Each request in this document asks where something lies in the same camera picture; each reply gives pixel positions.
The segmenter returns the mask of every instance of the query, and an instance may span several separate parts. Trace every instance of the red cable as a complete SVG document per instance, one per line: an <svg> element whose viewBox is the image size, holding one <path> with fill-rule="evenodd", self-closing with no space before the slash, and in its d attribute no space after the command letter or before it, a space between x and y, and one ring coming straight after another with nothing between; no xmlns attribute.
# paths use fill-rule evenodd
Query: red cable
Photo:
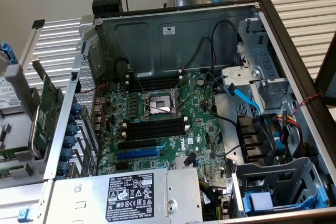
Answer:
<svg viewBox="0 0 336 224"><path fill-rule="evenodd" d="M313 100L317 97L323 97L323 94L322 93L319 93L319 94L313 94L311 95L310 97L307 97L305 100L303 100L302 102L299 103L298 107L294 110L293 115L295 115L296 112L298 112L299 108L306 102L310 101L310 100Z"/></svg>
<svg viewBox="0 0 336 224"><path fill-rule="evenodd" d="M93 89L90 89L90 90L87 90L87 91L83 91L83 92L80 92L81 94L85 94L85 93L89 93L89 92L91 92L91 91L93 91L93 90L96 90L96 89L100 89L100 88L102 88L104 85L100 85L100 86L98 86L98 87L95 87L95 88L93 88Z"/></svg>
<svg viewBox="0 0 336 224"><path fill-rule="evenodd" d="M283 119L282 119L282 118L278 118L278 120L279 120L281 123L283 122ZM288 124L291 124L291 125L294 125L294 126L298 129L298 131L299 131L299 136L300 136L300 145L301 145L301 148L304 148L304 142L303 142L303 140L302 140L302 130L301 130L301 127L298 125L297 122L294 122L294 121L292 121L292 120L290 120L290 119L287 119L287 123L288 123Z"/></svg>

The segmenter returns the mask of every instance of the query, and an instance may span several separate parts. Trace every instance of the white label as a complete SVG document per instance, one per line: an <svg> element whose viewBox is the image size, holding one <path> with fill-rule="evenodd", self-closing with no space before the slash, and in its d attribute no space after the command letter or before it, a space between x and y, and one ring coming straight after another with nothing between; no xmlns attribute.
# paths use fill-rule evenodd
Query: white label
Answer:
<svg viewBox="0 0 336 224"><path fill-rule="evenodd" d="M226 179L226 193L230 194L232 191L232 178Z"/></svg>
<svg viewBox="0 0 336 224"><path fill-rule="evenodd" d="M175 26L163 27L163 35L175 34Z"/></svg>
<svg viewBox="0 0 336 224"><path fill-rule="evenodd" d="M20 106L20 101L12 85L6 81L5 77L0 78L0 109Z"/></svg>
<svg viewBox="0 0 336 224"><path fill-rule="evenodd" d="M45 142L46 139L44 138L44 136L40 133L40 137L42 138L42 140Z"/></svg>
<svg viewBox="0 0 336 224"><path fill-rule="evenodd" d="M211 201L209 200L209 198L205 195L205 193L203 193L203 199L204 199L204 204L209 204L211 203Z"/></svg>
<svg viewBox="0 0 336 224"><path fill-rule="evenodd" d="M42 130L44 130L44 125L46 124L46 113L43 115L43 124L42 124Z"/></svg>
<svg viewBox="0 0 336 224"><path fill-rule="evenodd" d="M145 185L151 185L152 183L153 183L153 180L148 179L148 180L144 180L144 181L142 182L142 185L143 185L143 186L145 186Z"/></svg>
<svg viewBox="0 0 336 224"><path fill-rule="evenodd" d="M211 203L211 201L210 201L209 198L205 195L205 193L203 193L203 199L204 199L204 204L209 204L209 203Z"/></svg>

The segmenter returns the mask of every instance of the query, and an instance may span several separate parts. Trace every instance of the green expansion card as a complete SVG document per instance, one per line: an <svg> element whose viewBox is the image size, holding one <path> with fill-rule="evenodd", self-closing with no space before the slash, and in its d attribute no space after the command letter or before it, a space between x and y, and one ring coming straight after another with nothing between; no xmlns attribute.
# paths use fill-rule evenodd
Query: green expansion card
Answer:
<svg viewBox="0 0 336 224"><path fill-rule="evenodd" d="M202 107L203 87L197 85L200 78L205 80L205 75L200 72L192 72L194 94L184 104L181 114L188 117L188 124L191 129L186 135L157 138L157 145L161 146L160 156L127 159L128 169L117 170L115 164L117 160L118 143L124 142L121 137L121 128L124 119L130 122L140 122L143 115L142 93L127 94L121 85L113 84L107 88L105 97L111 102L111 106L105 109L105 115L110 118L113 116L114 124L110 132L107 132L105 124L101 125L100 130L100 161L98 175L114 174L120 172L131 172L137 170L168 168L174 169L178 165L183 165L190 152L195 152L197 157L197 171L201 179L206 179L210 185L225 187L226 179L220 175L220 169L225 167L224 158L215 157L211 151L207 138L213 141L218 134L219 120L209 113L205 113ZM190 85L188 80L178 89L179 104L190 95ZM168 114L156 115L167 117ZM217 153L222 153L223 143L216 142Z"/></svg>
<svg viewBox="0 0 336 224"><path fill-rule="evenodd" d="M54 135L56 120L57 89L48 76L45 76L40 105L31 131L33 143L42 153L45 152Z"/></svg>

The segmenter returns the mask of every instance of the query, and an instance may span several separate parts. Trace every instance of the power supply label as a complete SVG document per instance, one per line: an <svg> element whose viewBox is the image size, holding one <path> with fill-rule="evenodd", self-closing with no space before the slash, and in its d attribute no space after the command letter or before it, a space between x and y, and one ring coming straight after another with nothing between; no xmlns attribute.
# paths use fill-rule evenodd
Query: power supply label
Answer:
<svg viewBox="0 0 336 224"><path fill-rule="evenodd" d="M154 174L110 178L108 222L154 217Z"/></svg>
<svg viewBox="0 0 336 224"><path fill-rule="evenodd" d="M0 78L0 109L20 106L20 101L12 85L5 77Z"/></svg>

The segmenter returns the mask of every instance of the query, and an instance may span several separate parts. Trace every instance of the motherboard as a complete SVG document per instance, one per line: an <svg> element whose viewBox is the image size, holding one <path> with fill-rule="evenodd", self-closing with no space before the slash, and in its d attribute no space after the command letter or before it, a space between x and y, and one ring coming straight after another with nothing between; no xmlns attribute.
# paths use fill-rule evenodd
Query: motherboard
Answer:
<svg viewBox="0 0 336 224"><path fill-rule="evenodd" d="M196 154L196 167L201 180L205 180L209 185L225 187L225 173L228 173L225 159L216 157L211 150L210 142L215 142L215 148L218 153L222 153L222 139L216 140L220 131L219 120L206 112L204 108L203 90L206 82L206 74L200 72L191 72L180 80L180 85L176 89L177 103L180 105L177 112L170 112L173 109L174 102L170 100L174 89L150 90L142 92L129 92L127 86L121 83L114 83L107 86L102 97L97 98L96 111L107 123L102 123L99 131L100 135L100 161L98 175L115 174L120 172L131 172L146 169L185 168L184 161L191 154ZM148 100L149 106L144 105L144 96ZM174 129L171 127L172 120L185 123L188 130L180 135L171 135L157 137L150 140L136 141L147 142L150 146L156 146L157 155L145 157L122 156L128 151L120 150L121 146L128 145L133 141L126 141L123 135L123 125L130 122L131 125L142 122L160 122L163 124L160 129L165 135L165 131ZM142 128L137 135L129 133L131 140L141 140L145 136L145 129Z"/></svg>

